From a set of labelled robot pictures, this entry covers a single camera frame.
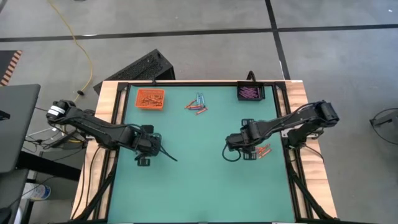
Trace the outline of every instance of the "orange container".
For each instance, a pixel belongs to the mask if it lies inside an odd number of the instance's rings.
[[[164,90],[138,89],[136,107],[147,110],[162,110],[164,102]]]

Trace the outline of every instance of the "black container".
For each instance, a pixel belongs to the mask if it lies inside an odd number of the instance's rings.
[[[256,81],[256,77],[254,76],[254,73],[252,71],[249,72],[247,79],[252,80],[252,81],[251,82],[238,82],[237,91],[236,91],[238,100],[261,101],[261,100],[265,99],[266,93],[264,90],[264,84],[258,83]],[[256,90],[257,97],[256,98],[246,98],[246,97],[242,96],[239,92],[243,91],[244,87]]]
[[[106,80],[175,80],[173,65],[157,50],[136,60]],[[93,88],[100,94],[102,82]]]

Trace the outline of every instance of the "teal table surface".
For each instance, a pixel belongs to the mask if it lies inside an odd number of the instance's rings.
[[[226,136],[239,132],[242,119],[277,117],[271,87],[265,100],[238,101],[234,86],[162,86],[162,111],[136,108],[138,88],[131,87],[124,123],[154,125],[178,162],[159,153],[150,167],[138,167],[136,153],[121,149],[108,223],[294,221],[279,134],[261,144],[272,148],[262,159],[228,162],[221,156]],[[184,109],[196,93],[208,108],[199,115]]]

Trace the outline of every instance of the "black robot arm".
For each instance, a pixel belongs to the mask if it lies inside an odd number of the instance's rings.
[[[291,129],[287,133],[290,146],[296,147],[305,142],[307,136],[319,128],[333,127],[339,121],[330,103],[319,101],[301,106],[291,114],[270,121],[254,121],[244,119],[240,133],[231,134],[226,138],[230,151],[239,150],[250,153],[255,146],[269,138],[273,133]]]
[[[136,151],[139,166],[149,166],[150,160],[146,157],[156,156],[163,152],[161,135],[153,133],[152,125],[138,126],[135,124],[111,124],[94,117],[77,108],[72,101],[55,101],[48,110],[47,121],[50,125],[72,125],[86,134],[94,136],[97,143],[109,150],[118,150],[120,147]]]

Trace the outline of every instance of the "gray floor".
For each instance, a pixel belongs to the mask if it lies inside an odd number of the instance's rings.
[[[271,26],[263,0],[54,2],[80,35]],[[278,27],[398,24],[396,1],[278,0],[272,5]],[[0,38],[46,35],[68,35],[46,1],[7,2],[0,13]],[[320,138],[338,216],[396,223],[398,148],[379,139],[368,120],[380,110],[397,107],[398,30],[295,32],[281,33],[280,38],[291,78],[304,80],[310,101],[331,101],[341,118]],[[153,49],[170,60],[180,80],[245,78],[249,70],[257,78],[283,79],[271,33],[80,43],[93,61],[93,83]],[[89,75],[86,58],[72,41],[0,43],[0,50],[24,51],[11,85],[41,84],[37,106],[42,108],[48,108],[53,100],[73,99]],[[97,99],[90,88],[78,106],[95,109]],[[36,111],[29,132],[44,128],[44,114]],[[393,129],[382,131],[389,139],[398,139]],[[67,153],[46,152],[44,156],[56,158]],[[82,159],[76,155],[64,163],[78,167]],[[57,179],[49,185],[58,193],[54,200],[35,204],[31,223],[64,222],[70,214],[75,185]]]

